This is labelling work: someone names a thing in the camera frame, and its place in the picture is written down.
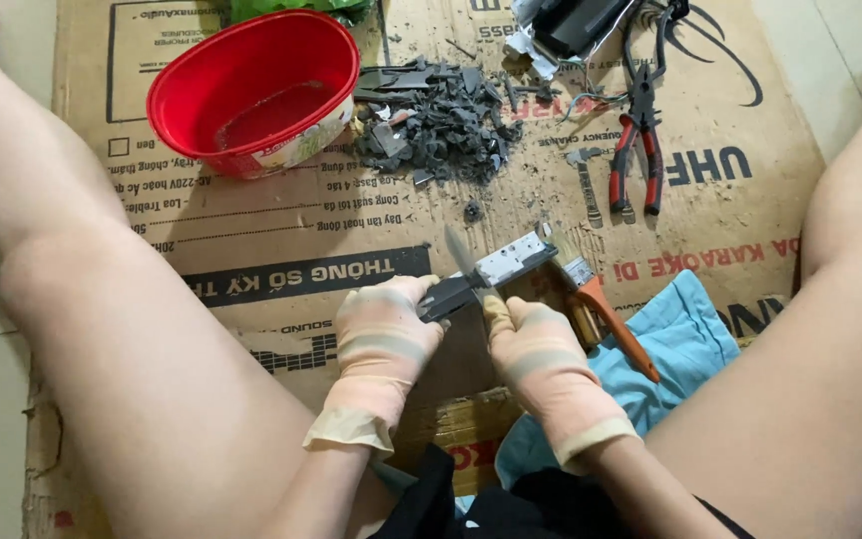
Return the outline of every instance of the printed checkbox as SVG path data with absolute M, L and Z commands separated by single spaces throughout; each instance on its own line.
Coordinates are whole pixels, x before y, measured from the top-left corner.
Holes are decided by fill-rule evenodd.
M 109 157 L 125 157 L 131 147 L 131 139 L 125 138 L 110 138 L 108 139 L 108 156 Z

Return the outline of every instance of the rubber glove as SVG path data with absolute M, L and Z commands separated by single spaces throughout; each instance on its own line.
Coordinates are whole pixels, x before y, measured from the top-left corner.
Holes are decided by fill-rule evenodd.
M 435 275 L 397 276 L 349 292 L 335 319 L 341 376 L 305 436 L 306 449 L 329 440 L 370 445 L 377 459 L 394 454 L 391 435 L 404 401 L 444 337 L 442 325 L 426 324 L 416 313 L 439 281 Z
M 485 297 L 490 353 L 498 372 L 547 435 L 557 462 L 581 473 L 572 459 L 617 436 L 637 436 L 627 413 L 587 366 L 567 317 L 543 303 Z

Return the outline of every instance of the paint brush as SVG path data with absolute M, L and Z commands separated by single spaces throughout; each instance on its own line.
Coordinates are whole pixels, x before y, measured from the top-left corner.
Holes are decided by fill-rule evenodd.
M 557 248 L 557 256 L 553 263 L 561 271 L 564 282 L 567 283 L 574 296 L 590 307 L 604 321 L 611 335 L 617 340 L 621 349 L 640 372 L 653 383 L 661 381 L 661 375 L 654 367 L 647 352 L 630 333 L 624 320 L 607 302 L 604 289 L 601 287 L 601 277 L 594 274 L 594 269 L 587 262 L 581 250 L 567 237 L 564 232 L 554 231 L 548 224 L 543 225 L 544 240 Z

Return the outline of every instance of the red pliers handle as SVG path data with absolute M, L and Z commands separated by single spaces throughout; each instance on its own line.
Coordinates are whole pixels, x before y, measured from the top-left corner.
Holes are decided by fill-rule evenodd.
M 657 131 L 653 126 L 639 128 L 627 114 L 621 115 L 621 125 L 624 126 L 624 132 L 614 150 L 614 159 L 611 160 L 611 212 L 620 213 L 628 207 L 626 187 L 628 161 L 634 143 L 637 141 L 637 135 L 640 134 L 641 140 L 644 141 L 644 152 L 647 155 L 647 197 L 644 212 L 648 215 L 658 215 L 661 213 L 661 194 L 664 191 L 664 156 L 657 141 Z

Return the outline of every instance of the brush bristles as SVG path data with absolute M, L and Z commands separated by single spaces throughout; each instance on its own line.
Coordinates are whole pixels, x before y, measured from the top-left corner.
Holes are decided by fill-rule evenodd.
M 574 242 L 572 242 L 564 232 L 555 231 L 545 238 L 545 240 L 554 244 L 557 248 L 557 255 L 554 257 L 554 263 L 559 268 L 567 268 L 568 264 L 584 256 L 581 254 L 581 250 L 578 249 L 578 246 L 574 245 Z

